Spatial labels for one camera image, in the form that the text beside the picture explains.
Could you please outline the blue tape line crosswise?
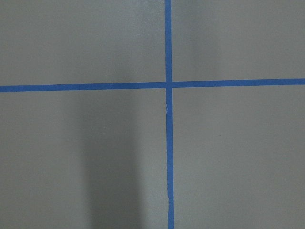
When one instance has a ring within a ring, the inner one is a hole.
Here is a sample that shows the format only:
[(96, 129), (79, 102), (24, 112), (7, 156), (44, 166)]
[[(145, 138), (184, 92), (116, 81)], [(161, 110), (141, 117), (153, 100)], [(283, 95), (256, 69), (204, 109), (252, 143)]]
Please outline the blue tape line crosswise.
[(255, 79), (255, 80), (215, 80), (215, 81), (176, 81), (176, 82), (137, 82), (137, 83), (85, 83), (85, 84), (46, 84), (46, 85), (6, 85), (1, 86), (2, 93), (45, 92), (45, 91), (89, 91), (89, 90), (125, 90), (125, 89), (168, 89), (168, 88), (204, 88), (238, 86), (282, 86), (304, 85), (304, 78), (295, 79)]

